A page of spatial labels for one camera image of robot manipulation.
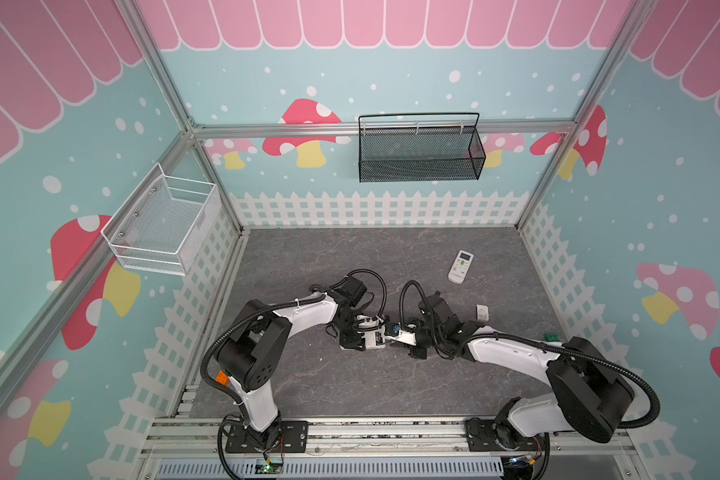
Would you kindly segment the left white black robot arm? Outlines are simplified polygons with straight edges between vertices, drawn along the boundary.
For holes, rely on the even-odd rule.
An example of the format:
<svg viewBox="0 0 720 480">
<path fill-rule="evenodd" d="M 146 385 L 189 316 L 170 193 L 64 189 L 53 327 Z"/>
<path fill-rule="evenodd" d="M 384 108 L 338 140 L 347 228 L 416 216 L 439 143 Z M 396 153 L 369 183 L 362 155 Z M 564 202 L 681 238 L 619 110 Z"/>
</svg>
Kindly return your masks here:
<svg viewBox="0 0 720 480">
<path fill-rule="evenodd" d="M 202 381 L 229 396 L 240 411 L 238 417 L 224 419 L 221 445 L 238 433 L 239 445 L 261 453 L 283 446 L 286 426 L 274 401 L 271 377 L 288 340 L 324 325 L 344 350 L 382 348 L 387 299 L 381 275 L 356 269 L 328 287 L 311 286 L 305 298 L 277 304 L 247 302 L 207 347 L 199 367 Z"/>
</svg>

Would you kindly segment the white remote with green buttons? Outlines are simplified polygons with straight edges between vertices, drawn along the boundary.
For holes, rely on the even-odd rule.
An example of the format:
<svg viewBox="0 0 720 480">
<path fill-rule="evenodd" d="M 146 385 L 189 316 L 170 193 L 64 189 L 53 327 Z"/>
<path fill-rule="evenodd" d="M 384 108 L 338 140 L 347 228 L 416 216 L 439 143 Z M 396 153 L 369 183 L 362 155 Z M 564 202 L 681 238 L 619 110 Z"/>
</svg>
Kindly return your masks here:
<svg viewBox="0 0 720 480">
<path fill-rule="evenodd" d="M 362 345 L 365 350 L 383 349 L 386 347 L 384 328 L 361 331 Z"/>
</svg>

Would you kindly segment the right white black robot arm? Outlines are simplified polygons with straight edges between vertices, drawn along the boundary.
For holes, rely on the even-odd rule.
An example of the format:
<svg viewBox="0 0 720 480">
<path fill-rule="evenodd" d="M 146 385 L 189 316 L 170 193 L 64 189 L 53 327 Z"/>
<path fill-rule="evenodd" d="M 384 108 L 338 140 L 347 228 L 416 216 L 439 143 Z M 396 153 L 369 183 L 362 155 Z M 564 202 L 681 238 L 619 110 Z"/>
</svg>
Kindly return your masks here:
<svg viewBox="0 0 720 480">
<path fill-rule="evenodd" d="M 401 317 L 385 330 L 412 356 L 428 350 L 445 360 L 498 365 L 539 380 L 550 393 L 514 397 L 489 423 L 497 446 L 515 451 L 522 442 L 554 432 L 576 432 L 601 444 L 619 429 L 639 429 L 657 420 L 661 403 L 651 385 L 630 369 L 607 360 L 588 340 L 542 341 L 462 321 L 439 293 L 421 295 L 416 317 Z"/>
</svg>

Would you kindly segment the white air conditioner remote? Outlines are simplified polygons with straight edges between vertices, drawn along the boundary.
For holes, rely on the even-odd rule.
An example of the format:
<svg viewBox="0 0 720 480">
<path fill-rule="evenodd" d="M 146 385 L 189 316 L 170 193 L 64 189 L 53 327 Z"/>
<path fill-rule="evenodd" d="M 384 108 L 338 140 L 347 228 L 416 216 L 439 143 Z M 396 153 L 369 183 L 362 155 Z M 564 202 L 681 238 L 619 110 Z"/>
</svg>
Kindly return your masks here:
<svg viewBox="0 0 720 480">
<path fill-rule="evenodd" d="M 462 284 L 470 269 L 474 255 L 470 252 L 460 250 L 448 272 L 447 279 L 454 284 Z"/>
</svg>

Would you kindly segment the orange toy brick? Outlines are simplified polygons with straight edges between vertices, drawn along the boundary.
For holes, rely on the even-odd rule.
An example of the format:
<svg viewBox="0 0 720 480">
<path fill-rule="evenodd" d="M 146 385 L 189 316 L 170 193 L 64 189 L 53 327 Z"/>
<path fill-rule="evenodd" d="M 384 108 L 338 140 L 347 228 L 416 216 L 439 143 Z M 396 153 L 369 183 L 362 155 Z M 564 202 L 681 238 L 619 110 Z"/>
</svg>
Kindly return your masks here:
<svg viewBox="0 0 720 480">
<path fill-rule="evenodd" d="M 229 378 L 228 376 L 223 372 L 220 371 L 218 375 L 216 376 L 216 381 L 222 385 L 228 385 L 229 384 Z"/>
</svg>

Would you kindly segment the white battery cover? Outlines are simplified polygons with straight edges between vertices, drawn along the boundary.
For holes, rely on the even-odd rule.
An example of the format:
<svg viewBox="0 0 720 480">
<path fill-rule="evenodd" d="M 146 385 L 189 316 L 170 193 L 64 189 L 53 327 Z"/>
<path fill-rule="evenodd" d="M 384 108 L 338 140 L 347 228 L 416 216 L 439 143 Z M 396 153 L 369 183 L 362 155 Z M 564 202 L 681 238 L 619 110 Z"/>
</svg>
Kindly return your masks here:
<svg viewBox="0 0 720 480">
<path fill-rule="evenodd" d="M 479 321 L 488 322 L 490 320 L 489 308 L 486 305 L 478 304 L 476 306 L 476 317 Z"/>
</svg>

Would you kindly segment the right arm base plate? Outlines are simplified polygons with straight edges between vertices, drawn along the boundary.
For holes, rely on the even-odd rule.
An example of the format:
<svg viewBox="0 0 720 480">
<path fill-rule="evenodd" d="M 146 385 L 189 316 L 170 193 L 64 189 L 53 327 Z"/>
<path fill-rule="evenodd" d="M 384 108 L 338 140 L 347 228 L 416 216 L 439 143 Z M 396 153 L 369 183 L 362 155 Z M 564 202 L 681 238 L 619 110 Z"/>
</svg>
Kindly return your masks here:
<svg viewBox="0 0 720 480">
<path fill-rule="evenodd" d="M 536 437 L 523 437 L 508 423 L 472 417 L 464 423 L 466 440 L 471 452 L 541 452 L 542 442 Z"/>
</svg>

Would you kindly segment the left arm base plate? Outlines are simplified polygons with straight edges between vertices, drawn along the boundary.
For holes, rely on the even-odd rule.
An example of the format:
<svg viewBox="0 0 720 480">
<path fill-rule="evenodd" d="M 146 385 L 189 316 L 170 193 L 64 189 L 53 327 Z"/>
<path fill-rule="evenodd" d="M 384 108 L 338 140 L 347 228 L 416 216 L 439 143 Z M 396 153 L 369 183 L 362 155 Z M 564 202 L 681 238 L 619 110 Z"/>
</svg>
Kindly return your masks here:
<svg viewBox="0 0 720 480">
<path fill-rule="evenodd" d="M 304 453 L 308 437 L 307 421 L 276 420 L 264 432 L 234 423 L 223 434 L 227 454 Z"/>
</svg>

